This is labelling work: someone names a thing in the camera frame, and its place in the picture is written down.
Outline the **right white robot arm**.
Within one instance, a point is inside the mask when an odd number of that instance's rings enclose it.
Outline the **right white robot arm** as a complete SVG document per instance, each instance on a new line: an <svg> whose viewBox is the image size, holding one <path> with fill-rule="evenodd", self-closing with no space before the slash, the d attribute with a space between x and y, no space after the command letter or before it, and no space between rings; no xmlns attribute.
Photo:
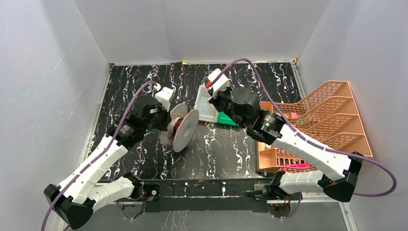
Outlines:
<svg viewBox="0 0 408 231"><path fill-rule="evenodd" d="M259 97L249 88L226 87L224 91L208 89L209 103L224 112L252 139L287 151L315 167L315 171L278 172L264 195L277 199L301 193L324 193L340 202L350 202L362 162L354 157L331 154L328 146L318 148L313 139L301 131L291 130L284 117L260 108Z"/></svg>

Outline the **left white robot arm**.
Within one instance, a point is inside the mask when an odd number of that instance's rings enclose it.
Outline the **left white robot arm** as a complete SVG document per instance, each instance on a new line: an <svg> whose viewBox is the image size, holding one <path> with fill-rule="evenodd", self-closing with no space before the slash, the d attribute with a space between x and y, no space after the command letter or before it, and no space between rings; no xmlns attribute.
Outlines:
<svg viewBox="0 0 408 231"><path fill-rule="evenodd" d="M98 209L122 198L145 197L144 182L126 173L103 186L96 184L107 170L153 129L170 123L171 99L141 96L132 100L120 120L107 131L94 152L65 180L44 190L52 210L73 229L84 226Z"/></svg>

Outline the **white filament spool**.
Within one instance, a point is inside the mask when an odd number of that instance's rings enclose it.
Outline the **white filament spool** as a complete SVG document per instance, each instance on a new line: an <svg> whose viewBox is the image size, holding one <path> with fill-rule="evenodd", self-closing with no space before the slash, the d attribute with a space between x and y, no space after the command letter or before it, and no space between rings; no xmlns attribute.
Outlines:
<svg viewBox="0 0 408 231"><path fill-rule="evenodd" d="M180 103L170 112L170 118L167 131L160 133L160 143L173 147L175 152L181 152L197 131L199 111L193 109L188 112L186 104Z"/></svg>

